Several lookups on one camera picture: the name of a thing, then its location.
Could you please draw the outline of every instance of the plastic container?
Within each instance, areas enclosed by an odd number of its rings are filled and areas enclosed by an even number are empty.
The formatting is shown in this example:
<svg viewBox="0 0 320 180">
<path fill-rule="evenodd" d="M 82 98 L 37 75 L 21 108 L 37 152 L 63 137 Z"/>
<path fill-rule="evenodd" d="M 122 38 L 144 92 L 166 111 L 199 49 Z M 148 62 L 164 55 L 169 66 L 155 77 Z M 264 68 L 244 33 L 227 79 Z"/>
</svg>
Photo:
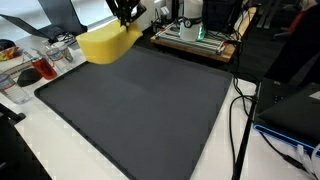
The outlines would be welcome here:
<svg viewBox="0 0 320 180">
<path fill-rule="evenodd" d="M 60 52 L 63 54 L 64 58 L 66 58 L 66 60 L 68 62 L 72 62 L 73 61 L 73 57 L 69 51 L 69 48 L 67 46 L 66 43 L 64 42 L 56 42 L 53 44 L 54 47 L 58 48 L 60 50 Z"/>
<path fill-rule="evenodd" d="M 61 72 L 67 72 L 71 69 L 71 66 L 69 65 L 68 61 L 63 57 L 62 53 L 58 48 L 52 47 L 50 50 L 46 52 L 46 54 Z"/>
<path fill-rule="evenodd" d="M 33 67 L 44 77 L 46 80 L 51 80 L 57 76 L 56 71 L 51 67 L 45 58 L 34 58 L 31 60 Z"/>
<path fill-rule="evenodd" d="M 30 96 L 8 74 L 0 74 L 0 92 L 15 104 L 23 104 Z"/>
</svg>

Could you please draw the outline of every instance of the white wall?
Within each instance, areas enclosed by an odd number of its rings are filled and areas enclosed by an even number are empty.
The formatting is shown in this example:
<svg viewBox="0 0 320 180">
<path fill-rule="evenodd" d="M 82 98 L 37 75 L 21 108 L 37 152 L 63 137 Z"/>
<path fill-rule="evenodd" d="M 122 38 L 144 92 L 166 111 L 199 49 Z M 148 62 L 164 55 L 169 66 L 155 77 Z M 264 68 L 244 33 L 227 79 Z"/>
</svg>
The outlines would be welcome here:
<svg viewBox="0 0 320 180">
<path fill-rule="evenodd" d="M 147 8 L 147 11 L 137 20 L 140 30 L 143 31 L 151 26 L 151 20 L 154 19 L 154 1 L 141 0 L 140 2 Z"/>
<path fill-rule="evenodd" d="M 154 8 L 157 9 L 159 13 L 160 13 L 160 8 L 162 8 L 165 5 L 166 5 L 166 0 L 155 0 L 154 1 Z"/>
<path fill-rule="evenodd" d="M 71 0 L 80 22 L 90 25 L 112 15 L 105 0 Z M 38 0 L 0 0 L 0 13 L 17 16 L 40 29 L 50 24 Z M 16 41 L 29 34 L 0 17 L 0 39 Z"/>
</svg>

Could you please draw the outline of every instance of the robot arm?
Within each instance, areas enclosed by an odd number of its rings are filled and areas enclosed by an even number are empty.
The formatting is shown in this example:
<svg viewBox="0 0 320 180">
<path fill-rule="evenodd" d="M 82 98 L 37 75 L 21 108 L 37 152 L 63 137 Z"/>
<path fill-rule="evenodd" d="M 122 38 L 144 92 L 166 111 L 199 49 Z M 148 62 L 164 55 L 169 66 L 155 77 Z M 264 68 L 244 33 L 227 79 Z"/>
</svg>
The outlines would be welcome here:
<svg viewBox="0 0 320 180">
<path fill-rule="evenodd" d="M 128 27 L 130 23 L 137 20 L 147 8 L 140 0 L 106 0 L 111 12 L 120 20 L 120 26 Z M 137 7 L 137 13 L 132 15 L 133 9 Z"/>
</svg>

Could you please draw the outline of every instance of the black mat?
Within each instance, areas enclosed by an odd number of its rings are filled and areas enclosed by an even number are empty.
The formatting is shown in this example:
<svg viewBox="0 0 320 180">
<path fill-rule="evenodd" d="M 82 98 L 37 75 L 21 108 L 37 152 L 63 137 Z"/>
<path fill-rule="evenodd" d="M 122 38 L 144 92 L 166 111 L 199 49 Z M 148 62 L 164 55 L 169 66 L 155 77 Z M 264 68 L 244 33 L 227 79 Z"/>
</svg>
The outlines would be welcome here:
<svg viewBox="0 0 320 180">
<path fill-rule="evenodd" d="M 231 80 L 133 47 L 110 65 L 84 63 L 35 94 L 128 178 L 182 180 L 192 175 Z"/>
</svg>

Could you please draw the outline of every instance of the yellow object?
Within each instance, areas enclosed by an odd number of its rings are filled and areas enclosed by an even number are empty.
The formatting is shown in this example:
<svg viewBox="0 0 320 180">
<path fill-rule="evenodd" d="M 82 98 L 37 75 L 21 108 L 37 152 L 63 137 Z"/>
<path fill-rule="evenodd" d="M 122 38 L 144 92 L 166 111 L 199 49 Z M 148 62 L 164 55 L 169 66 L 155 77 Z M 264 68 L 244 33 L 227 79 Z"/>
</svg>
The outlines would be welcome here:
<svg viewBox="0 0 320 180">
<path fill-rule="evenodd" d="M 0 51 L 0 61 L 6 61 L 9 59 L 13 59 L 15 57 L 15 53 L 19 50 L 19 47 L 11 47 Z"/>
<path fill-rule="evenodd" d="M 109 64 L 124 55 L 140 36 L 142 32 L 136 23 L 130 24 L 127 31 L 116 20 L 100 29 L 77 36 L 77 41 L 87 61 Z"/>
</svg>

